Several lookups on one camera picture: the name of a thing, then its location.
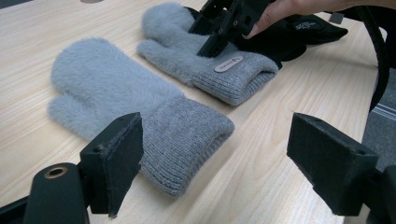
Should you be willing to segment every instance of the knitted cuff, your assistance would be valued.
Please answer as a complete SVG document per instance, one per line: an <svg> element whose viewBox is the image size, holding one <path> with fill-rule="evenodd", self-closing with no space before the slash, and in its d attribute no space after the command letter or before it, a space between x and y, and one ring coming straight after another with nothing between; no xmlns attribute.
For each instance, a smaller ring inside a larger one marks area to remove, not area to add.
<svg viewBox="0 0 396 224"><path fill-rule="evenodd" d="M182 195L233 129L233 123L219 112L176 97L143 120L142 172L164 192Z"/></svg>

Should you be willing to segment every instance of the small tag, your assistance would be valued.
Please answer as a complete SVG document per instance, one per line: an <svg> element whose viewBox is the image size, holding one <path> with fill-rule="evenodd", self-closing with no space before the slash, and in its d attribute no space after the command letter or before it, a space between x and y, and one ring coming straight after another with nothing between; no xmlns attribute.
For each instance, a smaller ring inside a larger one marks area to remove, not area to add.
<svg viewBox="0 0 396 224"><path fill-rule="evenodd" d="M240 63L242 60L244 60L244 57L242 56L231 58L230 60L227 60L215 67L215 72L223 73L232 68L234 65Z"/></svg>
<svg viewBox="0 0 396 224"><path fill-rule="evenodd" d="M330 18L329 18L329 22L333 22L336 24L341 24L341 22L343 21L344 18L344 14L339 13L339 12L334 12Z"/></svg>

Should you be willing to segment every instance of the metal ring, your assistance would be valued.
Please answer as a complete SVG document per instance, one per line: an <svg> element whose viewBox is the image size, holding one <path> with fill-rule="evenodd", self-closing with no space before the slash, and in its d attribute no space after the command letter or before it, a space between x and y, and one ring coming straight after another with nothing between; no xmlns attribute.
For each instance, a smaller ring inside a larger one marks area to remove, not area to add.
<svg viewBox="0 0 396 224"><path fill-rule="evenodd" d="M44 177L46 177L47 179L53 179L53 178L57 178L61 175L66 174L67 172L67 168L64 166L58 166L58 167L54 167L50 170L48 170L45 174Z"/></svg>

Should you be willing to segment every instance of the mitten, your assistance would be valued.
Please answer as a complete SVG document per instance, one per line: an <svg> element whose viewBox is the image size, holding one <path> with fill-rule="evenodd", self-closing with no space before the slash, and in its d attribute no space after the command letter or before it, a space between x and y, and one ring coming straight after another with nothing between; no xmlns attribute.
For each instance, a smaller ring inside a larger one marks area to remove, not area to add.
<svg viewBox="0 0 396 224"><path fill-rule="evenodd" d="M230 105L244 103L276 75L274 61L233 44L216 58L197 56L208 35L189 34L193 23L189 10L177 3L150 8L142 18L149 40L139 44L138 53L169 76Z"/></svg>
<svg viewBox="0 0 396 224"><path fill-rule="evenodd" d="M65 49L51 71L63 95L49 116L91 141L113 119L140 112L143 174L172 196L186 191L205 161L232 134L219 112L184 97L104 39L82 40Z"/></svg>

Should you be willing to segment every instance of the finger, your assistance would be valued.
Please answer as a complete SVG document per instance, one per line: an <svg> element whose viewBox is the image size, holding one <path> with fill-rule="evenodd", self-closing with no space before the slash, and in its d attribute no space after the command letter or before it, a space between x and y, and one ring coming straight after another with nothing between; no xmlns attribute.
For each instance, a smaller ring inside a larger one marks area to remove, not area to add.
<svg viewBox="0 0 396 224"><path fill-rule="evenodd" d="M254 24L250 34L244 36L244 38L250 39L289 15L291 15L290 6L287 3L285 4L284 1L278 0L269 4L260 19Z"/></svg>

